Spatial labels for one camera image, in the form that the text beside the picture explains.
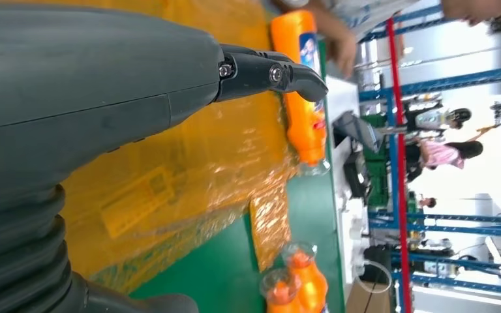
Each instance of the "red pole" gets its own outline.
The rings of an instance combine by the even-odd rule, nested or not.
[[[401,95],[401,83],[399,80],[399,60],[397,57],[397,47],[395,43],[395,29],[393,19],[387,21],[387,34],[389,35],[389,47],[391,49],[391,71],[393,73],[393,94],[395,96],[395,103],[397,108],[396,122],[397,125],[404,124],[403,113],[404,108],[402,106],[402,95]],[[399,166],[399,226],[401,232],[401,265],[402,265],[402,294],[404,299],[402,299],[404,313],[412,313],[412,299],[410,296],[410,264],[408,262],[408,231],[406,229],[406,223],[408,219],[406,217],[406,191],[404,189],[404,169],[406,168],[405,163],[405,152],[404,152],[404,135],[398,135],[397,141],[397,152],[398,152],[398,166]]]

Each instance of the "plastic bottle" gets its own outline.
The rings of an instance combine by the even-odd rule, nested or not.
[[[308,313],[329,313],[327,309],[327,280],[316,266],[316,246],[308,243],[288,243],[282,250],[289,272],[301,282],[297,298]]]
[[[321,75],[316,22],[310,12],[297,10],[275,18],[271,22],[271,36],[276,51]],[[288,93],[284,95],[284,103],[289,121],[287,136],[297,150],[302,172],[309,175],[327,172],[323,101],[308,102],[297,93]]]
[[[267,273],[260,284],[260,292],[267,302],[267,313],[307,313],[297,297],[299,288],[299,280],[288,269]]]

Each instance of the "pink shirt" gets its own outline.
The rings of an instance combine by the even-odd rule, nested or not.
[[[457,168],[464,168],[464,160],[460,157],[460,152],[454,147],[444,145],[444,143],[425,140],[422,142],[425,150],[429,154],[426,166],[453,165]]]

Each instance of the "plastic wrap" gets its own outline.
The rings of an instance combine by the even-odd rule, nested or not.
[[[204,29],[220,42],[271,48],[259,1],[30,2],[142,12]],[[73,173],[64,182],[62,215],[74,270],[129,292],[242,216],[251,202],[258,263],[267,267],[289,237],[284,187],[295,168],[283,116],[273,93],[213,104]]]

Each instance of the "robotic arm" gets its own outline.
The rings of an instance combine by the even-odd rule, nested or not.
[[[1,4],[0,312],[169,312],[72,273],[59,183],[212,102],[267,90],[327,93],[284,55],[157,18]]]

